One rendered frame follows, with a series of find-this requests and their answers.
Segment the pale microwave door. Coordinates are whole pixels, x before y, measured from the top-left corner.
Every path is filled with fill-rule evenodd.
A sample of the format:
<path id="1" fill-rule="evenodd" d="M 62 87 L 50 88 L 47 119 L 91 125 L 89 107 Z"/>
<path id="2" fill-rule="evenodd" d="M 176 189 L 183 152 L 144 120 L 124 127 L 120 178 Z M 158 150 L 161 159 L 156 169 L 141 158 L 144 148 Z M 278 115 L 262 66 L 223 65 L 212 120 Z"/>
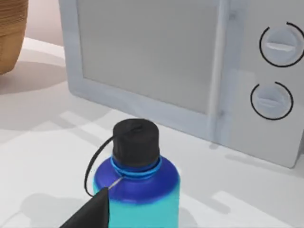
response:
<path id="1" fill-rule="evenodd" d="M 214 141 L 230 0 L 59 0 L 76 96 Z"/>

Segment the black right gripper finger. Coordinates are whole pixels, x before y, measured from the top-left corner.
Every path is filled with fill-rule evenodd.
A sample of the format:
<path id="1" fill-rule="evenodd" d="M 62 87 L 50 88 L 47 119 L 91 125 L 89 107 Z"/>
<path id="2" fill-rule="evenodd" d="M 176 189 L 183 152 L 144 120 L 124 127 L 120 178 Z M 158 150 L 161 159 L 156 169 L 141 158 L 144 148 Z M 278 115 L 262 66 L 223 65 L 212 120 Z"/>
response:
<path id="1" fill-rule="evenodd" d="M 109 189 L 102 188 L 59 228 L 109 228 Z"/>

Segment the pale round microwave knob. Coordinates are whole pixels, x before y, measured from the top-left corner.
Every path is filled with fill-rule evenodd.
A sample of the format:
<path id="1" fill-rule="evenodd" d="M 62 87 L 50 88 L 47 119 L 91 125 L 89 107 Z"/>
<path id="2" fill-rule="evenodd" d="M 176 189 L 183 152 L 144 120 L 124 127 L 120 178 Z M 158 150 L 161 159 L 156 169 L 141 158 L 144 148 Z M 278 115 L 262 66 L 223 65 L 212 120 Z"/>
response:
<path id="1" fill-rule="evenodd" d="M 254 86 L 250 93 L 250 104 L 254 112 L 263 119 L 278 121 L 286 118 L 293 110 L 294 98 L 282 83 Z"/>
<path id="2" fill-rule="evenodd" d="M 294 23 L 267 27 L 259 39 L 259 51 L 270 65 L 288 68 L 304 58 L 304 30 Z"/>

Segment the blue bottle with black cap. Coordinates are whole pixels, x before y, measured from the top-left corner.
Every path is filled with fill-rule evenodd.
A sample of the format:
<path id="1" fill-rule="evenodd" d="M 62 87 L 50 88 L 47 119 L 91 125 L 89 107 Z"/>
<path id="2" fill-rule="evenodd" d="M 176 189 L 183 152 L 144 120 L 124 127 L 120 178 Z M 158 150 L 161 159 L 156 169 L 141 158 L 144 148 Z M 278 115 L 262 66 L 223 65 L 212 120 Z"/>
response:
<path id="1" fill-rule="evenodd" d="M 112 155 L 95 171 L 93 191 L 109 189 L 109 228 L 178 228 L 180 175 L 160 154 L 157 125 L 124 119 L 107 142 Z"/>

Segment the brown woven basket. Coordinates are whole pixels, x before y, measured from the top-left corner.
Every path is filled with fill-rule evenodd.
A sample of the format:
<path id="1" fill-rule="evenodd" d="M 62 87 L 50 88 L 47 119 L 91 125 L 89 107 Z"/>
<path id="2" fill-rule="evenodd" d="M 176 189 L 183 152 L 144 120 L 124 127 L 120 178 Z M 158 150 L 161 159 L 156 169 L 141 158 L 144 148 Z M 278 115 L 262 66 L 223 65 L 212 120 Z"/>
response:
<path id="1" fill-rule="evenodd" d="M 29 0 L 0 0 L 0 75 L 10 72 L 23 44 Z"/>

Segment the pale microwave oven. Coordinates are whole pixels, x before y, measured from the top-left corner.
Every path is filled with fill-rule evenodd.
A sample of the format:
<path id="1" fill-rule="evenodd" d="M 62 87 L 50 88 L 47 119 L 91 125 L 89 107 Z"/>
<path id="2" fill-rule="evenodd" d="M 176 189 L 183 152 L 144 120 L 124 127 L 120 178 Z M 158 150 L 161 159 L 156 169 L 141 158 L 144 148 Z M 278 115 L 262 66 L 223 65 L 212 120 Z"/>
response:
<path id="1" fill-rule="evenodd" d="M 292 168 L 304 151 L 304 58 L 278 68 L 259 51 L 262 32 L 287 21 L 304 30 L 304 0 L 230 0 L 218 120 L 211 142 Z M 292 112 L 278 121 L 258 116 L 250 104 L 255 85 L 274 82 L 284 84 L 294 98 Z"/>

